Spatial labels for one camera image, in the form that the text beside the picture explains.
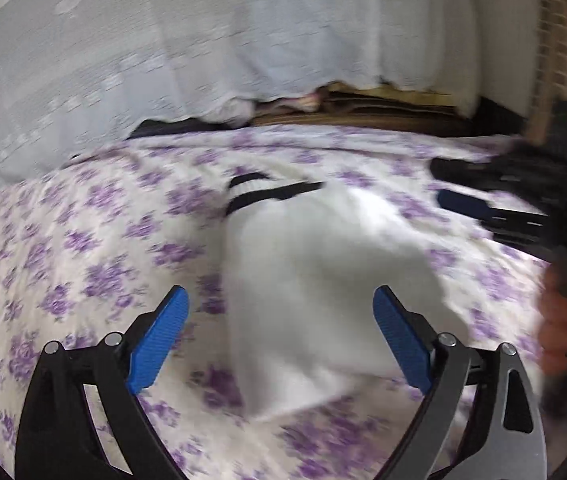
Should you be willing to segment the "right hand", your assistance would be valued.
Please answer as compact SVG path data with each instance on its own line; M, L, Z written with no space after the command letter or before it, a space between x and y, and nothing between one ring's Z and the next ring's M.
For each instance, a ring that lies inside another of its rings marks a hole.
M549 266L544 273L537 310L541 315L537 333L539 366L550 376L562 375L567 372L567 297L559 292L555 266Z

